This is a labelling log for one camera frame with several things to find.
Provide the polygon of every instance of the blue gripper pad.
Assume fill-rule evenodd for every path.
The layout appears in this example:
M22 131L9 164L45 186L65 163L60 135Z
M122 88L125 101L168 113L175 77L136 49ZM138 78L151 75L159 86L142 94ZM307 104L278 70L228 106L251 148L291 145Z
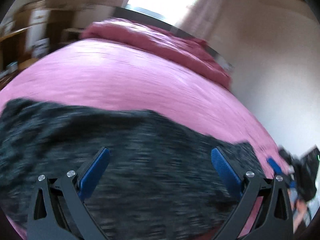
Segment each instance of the blue gripper pad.
M78 196L82 202L91 197L101 176L109 165L109 160L110 152L107 148L103 148L79 181Z
M272 159L270 157L270 158L267 159L267 162L269 163L269 165L271 166L271 168L273 169L275 174L277 174L277 175L282 175L283 174L280 166L275 162L274 159Z
M226 186L231 197L240 201L242 197L242 180L235 173L223 154L214 148L211 151L211 162L215 170L218 172L220 179Z

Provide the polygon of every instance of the metal screw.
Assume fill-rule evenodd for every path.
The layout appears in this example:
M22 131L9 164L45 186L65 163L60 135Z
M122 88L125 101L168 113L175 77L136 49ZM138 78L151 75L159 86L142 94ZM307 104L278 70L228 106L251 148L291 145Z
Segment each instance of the metal screw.
M67 176L68 176L69 178L73 177L75 174L76 174L75 171L68 171L68 172L67 172Z
M283 178L282 178L282 176L277 175L277 176L276 176L276 180L277 180L277 181L283 181Z
M45 179L45 176L43 174L38 177L39 181L43 181L44 179Z
M246 176L249 177L249 178L253 178L253 177L254 177L253 171L247 171L245 174L246 174Z

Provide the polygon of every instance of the hand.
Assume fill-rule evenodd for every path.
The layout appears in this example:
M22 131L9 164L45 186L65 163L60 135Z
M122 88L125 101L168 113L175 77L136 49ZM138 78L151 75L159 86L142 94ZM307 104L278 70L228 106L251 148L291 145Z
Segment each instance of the hand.
M305 214L307 212L307 205L303 200L298 199L296 207L299 213Z

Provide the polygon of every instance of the dark gray blanket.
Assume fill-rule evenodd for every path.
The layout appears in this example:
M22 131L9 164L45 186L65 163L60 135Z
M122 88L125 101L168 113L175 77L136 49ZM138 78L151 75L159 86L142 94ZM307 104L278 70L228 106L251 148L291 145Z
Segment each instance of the dark gray blanket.
M110 164L86 205L112 239L187 239L221 224L235 201L212 167L216 146L263 174L248 143L222 142L149 110L16 99L0 117L0 144L0 205L22 226L40 174L60 177L109 148Z

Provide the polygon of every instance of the pink duvet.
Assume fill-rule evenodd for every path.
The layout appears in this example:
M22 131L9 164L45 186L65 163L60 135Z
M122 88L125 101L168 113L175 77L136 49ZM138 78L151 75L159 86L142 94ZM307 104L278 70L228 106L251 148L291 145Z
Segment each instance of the pink duvet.
M249 141L268 178L273 171L267 157L285 167L276 144L255 117L229 91L190 68L131 46L86 39L18 75L0 91L0 111L7 101L20 97L106 110L152 109L224 141Z
M132 45L172 60L229 89L230 76L203 49L206 45L203 40L177 38L160 28L124 19L94 22L82 33L82 38L103 38Z

